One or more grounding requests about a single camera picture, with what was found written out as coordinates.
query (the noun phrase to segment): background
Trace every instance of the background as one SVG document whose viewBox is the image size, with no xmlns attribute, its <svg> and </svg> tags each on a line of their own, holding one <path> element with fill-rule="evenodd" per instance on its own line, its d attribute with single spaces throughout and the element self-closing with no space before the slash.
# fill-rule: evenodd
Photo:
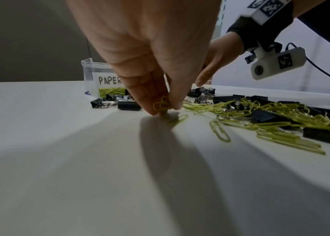
<svg viewBox="0 0 330 236">
<path fill-rule="evenodd" d="M 252 0 L 222 0 L 213 38 L 226 33 Z M 304 47 L 330 73 L 330 43 L 300 21 L 277 39 Z M 94 61 L 104 62 L 90 45 Z M 330 78 L 307 63 L 289 73 L 255 81 L 242 55 L 220 69 L 213 84 L 330 93 Z M 83 80 L 81 61 L 89 58 L 86 38 L 63 0 L 0 0 L 0 82 Z"/>
</svg>

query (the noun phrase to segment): black wristband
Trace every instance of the black wristband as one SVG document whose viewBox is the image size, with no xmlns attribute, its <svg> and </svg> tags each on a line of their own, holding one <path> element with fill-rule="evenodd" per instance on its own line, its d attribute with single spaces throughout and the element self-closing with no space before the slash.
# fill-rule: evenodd
<svg viewBox="0 0 330 236">
<path fill-rule="evenodd" d="M 274 43 L 280 32 L 293 23 L 292 13 L 293 3 L 290 2 L 262 26 L 252 18 L 241 16 L 227 32 L 235 32 L 242 38 L 244 51 L 256 48 L 259 44 L 266 50 Z"/>
</svg>

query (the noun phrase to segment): black cable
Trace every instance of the black cable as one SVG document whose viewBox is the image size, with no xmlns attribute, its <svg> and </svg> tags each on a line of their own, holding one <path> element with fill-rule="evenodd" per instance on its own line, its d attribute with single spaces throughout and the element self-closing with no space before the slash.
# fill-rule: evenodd
<svg viewBox="0 0 330 236">
<path fill-rule="evenodd" d="M 87 42 L 88 56 L 89 56 L 89 58 L 91 58 L 90 44 L 88 43 L 88 39 L 87 38 L 86 38 L 86 42 Z"/>
<path fill-rule="evenodd" d="M 297 47 L 294 43 L 288 43 L 287 44 L 287 47 L 286 47 L 286 51 L 288 50 L 289 46 L 292 45 L 293 47 Z M 314 62 L 312 62 L 308 57 L 306 57 L 306 59 L 308 60 L 308 62 L 310 64 L 312 64 L 315 68 L 317 68 L 320 72 L 324 73 L 325 75 L 329 76 L 330 77 L 330 74 L 325 72 L 324 70 L 322 70 L 319 66 L 317 66 Z"/>
</svg>

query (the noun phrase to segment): white table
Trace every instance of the white table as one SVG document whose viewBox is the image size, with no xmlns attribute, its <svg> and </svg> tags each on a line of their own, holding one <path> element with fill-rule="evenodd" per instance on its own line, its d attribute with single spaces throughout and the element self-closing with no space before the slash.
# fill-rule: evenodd
<svg viewBox="0 0 330 236">
<path fill-rule="evenodd" d="M 330 94 L 214 86 L 330 108 Z M 207 116 L 92 109 L 83 82 L 0 83 L 0 235 L 330 235 L 326 156 Z"/>
</svg>

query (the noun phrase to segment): human hand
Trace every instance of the human hand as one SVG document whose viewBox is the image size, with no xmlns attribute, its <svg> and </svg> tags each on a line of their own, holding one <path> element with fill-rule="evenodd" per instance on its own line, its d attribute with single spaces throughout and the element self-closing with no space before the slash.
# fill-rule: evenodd
<svg viewBox="0 0 330 236">
<path fill-rule="evenodd" d="M 220 0 L 67 0 L 80 28 L 141 107 L 180 109 L 207 54 Z M 169 76 L 168 93 L 164 72 Z"/>
<path fill-rule="evenodd" d="M 196 80 L 198 87 L 203 86 L 222 67 L 234 61 L 244 50 L 240 36 L 228 32 L 211 41 L 203 69 Z"/>
</svg>

